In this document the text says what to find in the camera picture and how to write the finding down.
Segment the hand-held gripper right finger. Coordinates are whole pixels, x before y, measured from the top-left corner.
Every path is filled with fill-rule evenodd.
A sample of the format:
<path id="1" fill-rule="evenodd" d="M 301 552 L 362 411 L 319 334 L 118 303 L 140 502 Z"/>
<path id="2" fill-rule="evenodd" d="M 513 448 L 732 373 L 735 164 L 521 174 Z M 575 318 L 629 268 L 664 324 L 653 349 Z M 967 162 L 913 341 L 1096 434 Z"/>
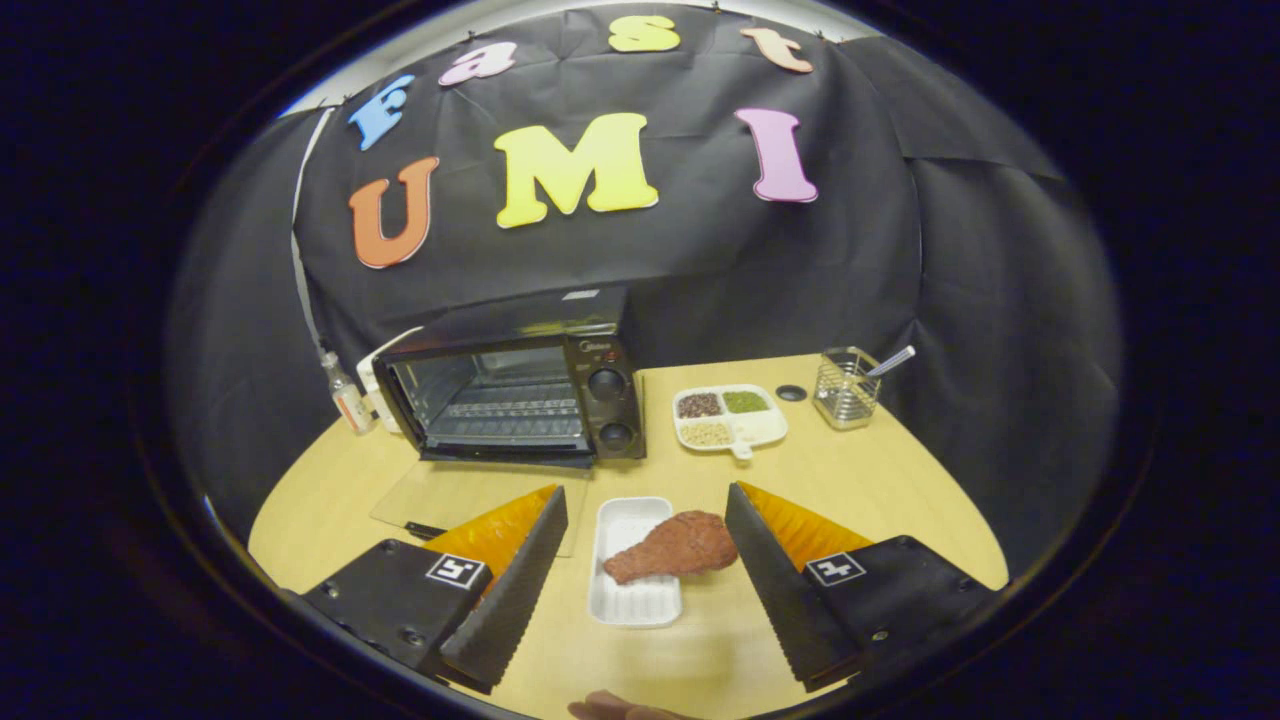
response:
<path id="1" fill-rule="evenodd" d="M 969 630 L 995 591 L 911 536 L 852 538 L 748 483 L 724 521 L 794 676 L 815 692 L 899 676 Z"/>

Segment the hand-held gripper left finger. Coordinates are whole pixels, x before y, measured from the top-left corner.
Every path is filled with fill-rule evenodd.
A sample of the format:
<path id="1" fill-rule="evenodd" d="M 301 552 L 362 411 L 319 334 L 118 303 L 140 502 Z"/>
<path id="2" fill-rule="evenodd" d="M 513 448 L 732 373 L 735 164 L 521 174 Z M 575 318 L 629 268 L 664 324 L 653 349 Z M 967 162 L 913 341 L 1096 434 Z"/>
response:
<path id="1" fill-rule="evenodd" d="M 529 626 L 568 527 L 545 486 L 436 537 L 375 543 L 301 598 L 379 653 L 488 694 Z"/>

